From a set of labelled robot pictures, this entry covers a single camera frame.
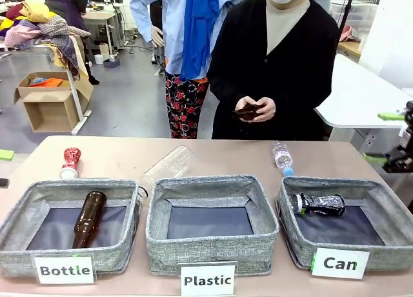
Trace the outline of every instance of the black cardigan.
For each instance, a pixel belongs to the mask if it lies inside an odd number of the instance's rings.
[[[322,135],[314,108],[331,93],[339,37],[336,22],[314,0],[267,55],[266,0],[246,0],[229,11],[208,71],[218,98],[213,138],[313,140]],[[244,123],[232,115],[244,96],[270,97],[276,115]]]

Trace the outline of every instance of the fabric basket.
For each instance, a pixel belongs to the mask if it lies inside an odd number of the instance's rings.
[[[146,221],[150,272],[178,275],[180,263],[237,261],[237,275],[269,274],[279,225],[253,176],[162,179]]]
[[[293,213],[290,199],[341,195],[342,216]],[[317,248],[370,253],[366,270],[404,271],[413,264],[413,215],[384,185],[357,179],[285,177],[276,201],[290,253],[298,267],[311,268]]]
[[[0,226],[0,267],[5,277],[34,277],[33,255],[94,255],[96,273],[126,269],[140,202],[138,184],[116,179],[40,181],[21,196]],[[86,195],[99,190],[107,202],[90,248],[71,249],[74,225]]]

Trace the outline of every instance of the black and red patterned pants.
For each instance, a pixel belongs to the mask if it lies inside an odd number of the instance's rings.
[[[208,86],[207,79],[181,83],[179,74],[166,73],[166,107],[173,138],[196,139]]]

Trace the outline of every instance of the white label sign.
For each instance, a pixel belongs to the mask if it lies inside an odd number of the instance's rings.
[[[182,296],[234,294],[235,265],[181,268]]]
[[[34,257],[40,284],[93,284],[92,257]]]
[[[362,279],[369,252],[318,248],[312,266],[313,276]]]

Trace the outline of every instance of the red cloth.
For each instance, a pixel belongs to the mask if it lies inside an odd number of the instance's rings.
[[[6,18],[11,19],[12,21],[19,16],[23,16],[20,14],[20,10],[23,8],[23,3],[19,3],[18,5],[12,6],[8,9],[6,13]]]

